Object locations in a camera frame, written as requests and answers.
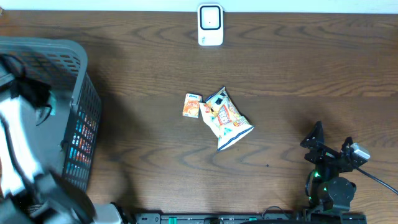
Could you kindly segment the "yellow snack bag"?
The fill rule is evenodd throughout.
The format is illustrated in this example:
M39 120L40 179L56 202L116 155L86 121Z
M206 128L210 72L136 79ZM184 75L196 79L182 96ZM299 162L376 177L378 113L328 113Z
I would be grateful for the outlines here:
M225 86L199 105L203 121L218 138L218 151L232 146L254 129L235 107Z

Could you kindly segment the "orange tissue pack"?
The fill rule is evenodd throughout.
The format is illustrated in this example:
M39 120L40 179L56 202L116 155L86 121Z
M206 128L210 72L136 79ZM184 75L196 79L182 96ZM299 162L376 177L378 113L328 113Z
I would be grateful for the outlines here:
M190 117L190 118L198 118L201 102L202 102L201 95L187 93L185 95L182 116L186 116L186 117Z

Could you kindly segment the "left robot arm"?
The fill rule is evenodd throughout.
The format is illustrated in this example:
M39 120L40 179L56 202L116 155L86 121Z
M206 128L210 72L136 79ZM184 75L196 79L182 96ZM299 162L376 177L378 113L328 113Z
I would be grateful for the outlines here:
M36 128L53 110L51 97L21 60L1 54L1 223L134 223L114 203L94 205L42 162Z

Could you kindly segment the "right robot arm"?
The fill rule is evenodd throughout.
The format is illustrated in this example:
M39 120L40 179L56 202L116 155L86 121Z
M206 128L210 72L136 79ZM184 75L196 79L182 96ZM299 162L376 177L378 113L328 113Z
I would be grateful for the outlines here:
M352 143L350 137L346 138L339 152L326 146L321 121L300 143L309 150L304 159L315 165L305 184L312 212L339 214L350 210L356 186L340 174L354 168Z

